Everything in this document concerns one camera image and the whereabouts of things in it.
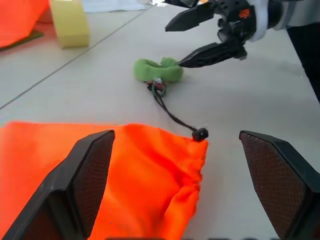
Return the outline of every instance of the orange cloth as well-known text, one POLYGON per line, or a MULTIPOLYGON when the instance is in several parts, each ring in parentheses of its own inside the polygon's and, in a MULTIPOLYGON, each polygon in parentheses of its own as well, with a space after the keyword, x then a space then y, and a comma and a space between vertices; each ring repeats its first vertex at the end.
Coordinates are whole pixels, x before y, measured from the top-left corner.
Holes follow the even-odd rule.
POLYGON ((0 48, 30 35, 48 0, 0 0, 0 48))
POLYGON ((0 141, 0 238, 77 140, 113 129, 107 184, 90 240, 180 240, 195 214, 208 142, 146 125, 14 122, 0 141))

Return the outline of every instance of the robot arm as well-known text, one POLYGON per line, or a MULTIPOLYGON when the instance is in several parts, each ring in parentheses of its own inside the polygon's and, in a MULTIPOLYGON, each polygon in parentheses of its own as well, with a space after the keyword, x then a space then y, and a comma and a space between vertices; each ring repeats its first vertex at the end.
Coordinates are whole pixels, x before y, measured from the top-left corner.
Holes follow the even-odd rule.
POLYGON ((181 67, 200 68, 231 58, 243 60, 247 57, 246 41, 262 39, 268 29, 282 30, 320 22, 320 0, 209 0, 179 13, 165 30, 186 31, 214 15, 221 17, 217 33, 221 43, 196 49, 179 62, 181 67))

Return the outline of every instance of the drawstring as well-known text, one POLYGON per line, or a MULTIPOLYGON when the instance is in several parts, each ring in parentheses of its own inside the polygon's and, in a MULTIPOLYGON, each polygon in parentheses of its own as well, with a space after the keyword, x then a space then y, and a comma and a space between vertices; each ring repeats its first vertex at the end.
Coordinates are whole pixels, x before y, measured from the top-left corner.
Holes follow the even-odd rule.
POLYGON ((177 124, 190 129, 192 131, 192 138, 196 142, 201 142, 202 140, 208 138, 209 133, 205 128, 196 129, 193 126, 190 126, 174 116, 169 110, 167 109, 162 97, 167 92, 167 86, 161 82, 161 80, 156 80, 154 82, 148 83, 148 90, 152 92, 153 97, 155 101, 158 103, 158 105, 169 115, 169 117, 176 122, 177 124))

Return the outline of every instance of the yellow foam block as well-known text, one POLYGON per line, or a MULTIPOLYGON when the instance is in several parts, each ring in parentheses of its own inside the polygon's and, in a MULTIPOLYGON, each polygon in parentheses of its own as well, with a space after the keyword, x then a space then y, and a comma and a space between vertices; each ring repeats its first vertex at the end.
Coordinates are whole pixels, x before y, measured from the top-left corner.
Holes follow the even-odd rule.
POLYGON ((62 49, 89 46, 90 29, 81 0, 51 0, 50 8, 62 49))

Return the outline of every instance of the white table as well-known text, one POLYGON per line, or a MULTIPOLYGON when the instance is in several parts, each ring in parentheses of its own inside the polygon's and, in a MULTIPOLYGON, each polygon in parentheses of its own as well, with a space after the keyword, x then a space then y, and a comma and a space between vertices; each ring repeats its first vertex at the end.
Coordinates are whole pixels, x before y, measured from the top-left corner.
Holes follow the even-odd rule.
POLYGON ((59 48, 53 24, 38 23, 35 29, 43 32, 43 37, 0 52, 0 108, 59 71, 141 13, 142 11, 119 11, 87 14, 90 25, 88 48, 62 50, 59 48))
MULTIPOLYGON (((145 11, 1 109, 0 124, 11 120, 142 123, 190 136, 190 131, 174 123, 133 76, 134 62, 139 58, 181 59, 218 41, 217 19, 187 32, 165 33, 166 24, 181 10, 167 6, 145 11)), ((186 238, 276 237, 254 191, 238 140, 240 130, 291 142, 320 171, 320 105, 286 32, 269 31, 263 40, 248 43, 246 49, 247 60, 186 69, 183 82, 170 88, 164 99, 177 117, 206 127, 210 134, 200 200, 186 238)), ((27 57, 37 59, 32 54, 27 57)), ((40 64, 50 69, 49 54, 47 58, 47 63, 40 64)), ((34 71, 29 76, 41 79, 43 75, 34 71)), ((7 69, 2 78, 7 81, 10 76, 7 69)), ((19 85, 24 78, 17 75, 15 81, 19 85)))

